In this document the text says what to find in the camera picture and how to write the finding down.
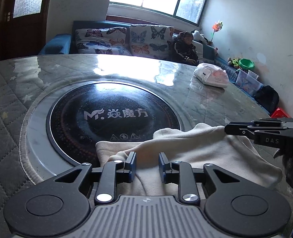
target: green bowl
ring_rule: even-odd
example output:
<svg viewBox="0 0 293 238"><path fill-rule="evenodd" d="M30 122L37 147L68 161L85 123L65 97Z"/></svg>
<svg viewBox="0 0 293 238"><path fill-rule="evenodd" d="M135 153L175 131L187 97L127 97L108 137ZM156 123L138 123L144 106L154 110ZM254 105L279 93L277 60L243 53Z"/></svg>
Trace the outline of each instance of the green bowl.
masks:
<svg viewBox="0 0 293 238"><path fill-rule="evenodd" d="M239 66L243 68L244 70L251 70L254 68L253 61L250 61L249 59L240 59L239 60Z"/></svg>

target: window frame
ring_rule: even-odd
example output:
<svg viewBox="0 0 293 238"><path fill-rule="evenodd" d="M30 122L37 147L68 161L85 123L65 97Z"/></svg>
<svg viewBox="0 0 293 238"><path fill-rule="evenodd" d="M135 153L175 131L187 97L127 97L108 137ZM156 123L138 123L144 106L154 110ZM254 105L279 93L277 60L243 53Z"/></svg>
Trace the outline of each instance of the window frame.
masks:
<svg viewBox="0 0 293 238"><path fill-rule="evenodd" d="M128 7L139 8L139 9L143 9L143 10L146 10L146 11L157 12L159 14L162 14L162 15L165 15L165 16L169 16L169 17L172 17L172 18L175 18L175 19L178 19L178 20L182 20L182 21L184 21L186 23L189 23L189 24L192 24L192 25L198 27L199 24L200 24L200 22L201 22L201 19L202 19L202 16L203 16L203 11L204 11L205 6L206 6L206 3L207 3L207 0L204 0L202 9L201 9L200 14L199 14L198 21L197 22L192 22L190 20L187 20L187 19L181 18L179 16L176 16L177 10L179 8L179 3L180 3L181 0L177 0L173 15L167 14L165 12L161 12L161 11L157 11L157 10L145 8L145 7L142 6L143 5L143 1L144 0L142 0L142 4L140 6L132 5L132 4L128 4L128 3L120 3L120 2L109 2L109 4L125 5L125 6L128 6Z"/></svg>

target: wooden door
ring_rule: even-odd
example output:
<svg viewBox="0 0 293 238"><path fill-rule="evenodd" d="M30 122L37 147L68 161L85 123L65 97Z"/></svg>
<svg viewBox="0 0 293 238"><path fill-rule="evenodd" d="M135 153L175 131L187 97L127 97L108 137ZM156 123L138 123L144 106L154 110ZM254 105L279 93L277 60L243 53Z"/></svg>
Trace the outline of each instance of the wooden door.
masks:
<svg viewBox="0 0 293 238"><path fill-rule="evenodd" d="M0 60L41 51L48 5L49 0L0 0Z"/></svg>

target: butterfly cushion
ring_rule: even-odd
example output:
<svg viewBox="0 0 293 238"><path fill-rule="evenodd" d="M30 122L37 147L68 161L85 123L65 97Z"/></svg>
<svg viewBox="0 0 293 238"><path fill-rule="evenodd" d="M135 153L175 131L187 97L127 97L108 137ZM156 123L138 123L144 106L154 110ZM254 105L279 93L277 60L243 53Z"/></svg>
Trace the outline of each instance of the butterfly cushion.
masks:
<svg viewBox="0 0 293 238"><path fill-rule="evenodd" d="M79 54L131 55L125 44L126 28L77 29L76 47Z"/></svg>
<svg viewBox="0 0 293 238"><path fill-rule="evenodd" d="M130 50L135 56L168 60L173 27L158 25L131 25Z"/></svg>

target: butterfly print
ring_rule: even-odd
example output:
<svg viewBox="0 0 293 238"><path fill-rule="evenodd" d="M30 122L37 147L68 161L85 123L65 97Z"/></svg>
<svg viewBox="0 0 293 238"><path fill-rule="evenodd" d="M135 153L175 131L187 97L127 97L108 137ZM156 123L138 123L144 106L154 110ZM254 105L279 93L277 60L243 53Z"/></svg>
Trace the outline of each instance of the butterfly print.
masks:
<svg viewBox="0 0 293 238"><path fill-rule="evenodd" d="M137 43L138 41L140 41L140 43L144 43L145 41L145 37L146 37L146 30L143 31L140 35L138 35L137 33L135 33L134 31L131 31L130 34L132 36L132 42Z"/></svg>
<svg viewBox="0 0 293 238"><path fill-rule="evenodd" d="M148 50L149 49L148 45L144 45L142 47L132 45L131 47L133 48L133 50L136 54L143 53L143 54L148 55L150 53L150 51Z"/></svg>
<svg viewBox="0 0 293 238"><path fill-rule="evenodd" d="M83 43L77 44L77 49L88 49L88 47L84 46Z"/></svg>
<svg viewBox="0 0 293 238"><path fill-rule="evenodd" d="M170 27L170 37L173 36L173 33L174 33L174 28L173 27Z"/></svg>
<svg viewBox="0 0 293 238"><path fill-rule="evenodd" d="M162 28L160 31L157 31L155 29L155 27L151 26L151 31L152 31L151 39L154 39L156 37L160 37L162 40L164 40L164 33L166 31L166 28Z"/></svg>
<svg viewBox="0 0 293 238"><path fill-rule="evenodd" d="M125 49L121 46L117 46L117 49L118 49L120 55L123 55L126 52Z"/></svg>
<svg viewBox="0 0 293 238"><path fill-rule="evenodd" d="M150 47L152 47L153 51L162 51L162 52L164 52L165 49L168 47L168 45L150 44Z"/></svg>
<svg viewBox="0 0 293 238"><path fill-rule="evenodd" d="M121 44L121 45L123 45L123 44L125 43L125 41L123 40L123 38L121 38L121 39L117 39L117 41L114 40L114 39L109 39L109 42L111 43L112 46L114 46L114 45L116 45L116 44Z"/></svg>
<svg viewBox="0 0 293 238"><path fill-rule="evenodd" d="M107 44L104 41L90 41L86 44L87 46L101 46L101 47L110 47L110 44Z"/></svg>
<svg viewBox="0 0 293 238"><path fill-rule="evenodd" d="M107 31L107 35L111 34L111 33L114 33L114 32L122 32L123 34L126 33L126 28L123 28L123 27L115 27L115 28L110 28L108 29Z"/></svg>
<svg viewBox="0 0 293 238"><path fill-rule="evenodd" d="M75 40L76 41L79 41L81 40L80 36L79 36L79 32L78 31L75 31Z"/></svg>
<svg viewBox="0 0 293 238"><path fill-rule="evenodd" d="M87 33L86 33L85 37L90 37L90 36L103 37L100 29L89 29L89 30L87 30Z"/></svg>
<svg viewBox="0 0 293 238"><path fill-rule="evenodd" d="M111 49L107 49L107 51L101 51L100 49L95 49L96 54L104 54L104 55L112 55Z"/></svg>

